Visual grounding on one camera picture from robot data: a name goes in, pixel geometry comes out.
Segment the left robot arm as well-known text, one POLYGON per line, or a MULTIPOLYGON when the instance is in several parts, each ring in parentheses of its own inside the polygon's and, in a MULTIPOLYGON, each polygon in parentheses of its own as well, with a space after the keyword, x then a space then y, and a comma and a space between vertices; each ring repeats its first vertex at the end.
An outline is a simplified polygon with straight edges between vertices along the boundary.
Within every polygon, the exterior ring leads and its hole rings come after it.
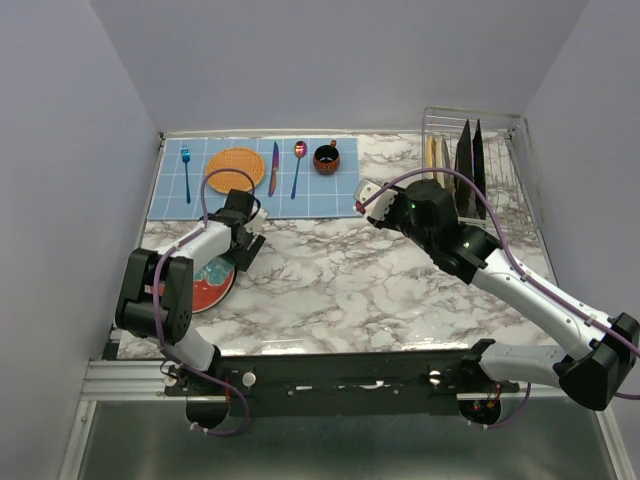
POLYGON ((170 360, 190 366, 187 382, 201 395, 222 380, 219 349, 192 325, 194 274, 220 258, 246 271, 264 244, 258 230, 266 218, 250 193, 232 190, 224 206, 207 213, 190 232, 158 250, 138 248, 127 260, 115 324, 156 341, 170 360))

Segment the teal and red plate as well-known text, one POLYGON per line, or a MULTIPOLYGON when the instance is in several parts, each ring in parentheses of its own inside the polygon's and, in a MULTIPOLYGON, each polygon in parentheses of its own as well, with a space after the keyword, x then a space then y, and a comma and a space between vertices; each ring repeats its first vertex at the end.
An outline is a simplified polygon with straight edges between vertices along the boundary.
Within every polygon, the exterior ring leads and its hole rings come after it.
POLYGON ((201 313, 219 304, 231 291, 236 268, 221 258, 214 258, 194 274, 192 311, 201 313))

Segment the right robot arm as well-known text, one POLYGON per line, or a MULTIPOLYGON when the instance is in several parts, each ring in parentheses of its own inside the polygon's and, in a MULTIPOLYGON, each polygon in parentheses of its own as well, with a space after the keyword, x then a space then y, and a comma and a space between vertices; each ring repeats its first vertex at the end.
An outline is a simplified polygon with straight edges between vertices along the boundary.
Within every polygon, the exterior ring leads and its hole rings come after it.
POLYGON ((480 392, 494 381, 547 385, 595 411, 618 396, 639 356, 638 320, 589 307, 528 269, 501 232, 461 222, 436 180, 406 188, 364 181, 355 198, 374 227, 402 233, 440 270, 494 295, 554 339, 551 347, 489 345, 461 365, 467 389, 480 392))

